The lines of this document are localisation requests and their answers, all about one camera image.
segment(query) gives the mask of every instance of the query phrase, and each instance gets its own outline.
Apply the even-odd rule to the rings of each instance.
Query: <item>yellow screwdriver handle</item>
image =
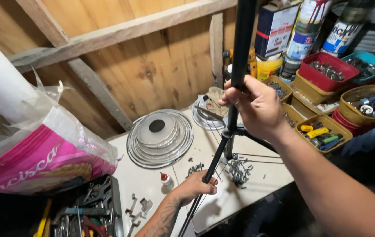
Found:
[[[311,132],[311,131],[313,131],[313,127],[310,126],[310,125],[302,125],[302,126],[300,127],[300,129],[301,129],[303,132]]]
[[[320,136],[320,135],[328,133],[328,132],[329,132],[329,129],[327,129],[326,127],[323,127],[323,128],[319,128],[319,129],[310,131],[310,132],[307,133],[307,135],[309,136],[309,139],[313,139],[317,136]]]

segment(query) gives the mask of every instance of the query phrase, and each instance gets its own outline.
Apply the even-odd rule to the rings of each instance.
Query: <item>tattooed forearm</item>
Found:
[[[147,225],[140,231],[142,237],[169,237],[176,223],[177,215],[181,208],[181,202],[173,199],[157,209]]]

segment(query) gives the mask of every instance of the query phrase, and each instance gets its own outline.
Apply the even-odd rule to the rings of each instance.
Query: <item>black tripod stand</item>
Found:
[[[252,39],[256,3],[257,0],[238,0],[237,4],[237,20],[234,36],[234,54],[231,85],[241,91],[243,91],[244,87],[244,76],[246,75],[247,59],[249,54],[250,41]],[[247,130],[245,130],[243,126],[237,126],[237,118],[237,108],[234,105],[230,105],[228,125],[221,133],[221,142],[215,152],[215,156],[212,159],[211,165],[209,166],[208,171],[206,172],[206,175],[202,180],[204,183],[209,183],[209,181],[211,180],[211,176],[214,173],[223,152],[226,162],[228,162],[230,159],[233,159],[232,150],[235,135],[244,135],[276,153],[275,149],[269,143],[262,139],[253,137],[250,133],[247,132]],[[201,198],[202,194],[193,201],[192,207],[187,213],[187,217],[185,219],[183,227],[180,230],[179,237],[182,237],[185,234],[187,225],[193,218],[193,215],[199,205],[199,202],[201,201]]]

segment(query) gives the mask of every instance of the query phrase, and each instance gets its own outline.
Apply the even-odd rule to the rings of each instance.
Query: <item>glue bottle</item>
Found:
[[[173,179],[167,175],[167,174],[163,174],[161,173],[161,182],[163,183],[163,185],[165,186],[166,189],[168,189],[169,191],[172,190],[174,188],[174,181]]]

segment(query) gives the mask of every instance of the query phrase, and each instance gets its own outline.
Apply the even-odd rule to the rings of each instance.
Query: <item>wooden beam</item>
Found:
[[[76,36],[58,48],[36,48],[8,59],[21,72],[65,61],[142,35],[236,6],[237,0],[198,0]]]
[[[69,42],[68,36],[56,22],[41,0],[16,0],[54,47]]]
[[[211,26],[209,27],[209,43],[211,51],[211,70],[214,76],[214,86],[223,88],[222,76],[222,48],[223,48],[223,22],[222,12],[212,15]]]
[[[114,99],[101,79],[85,62],[79,57],[71,59],[67,62],[78,77],[88,86],[88,88],[100,100],[101,104],[106,107],[117,122],[126,130],[130,131],[133,122],[122,110],[119,103]]]

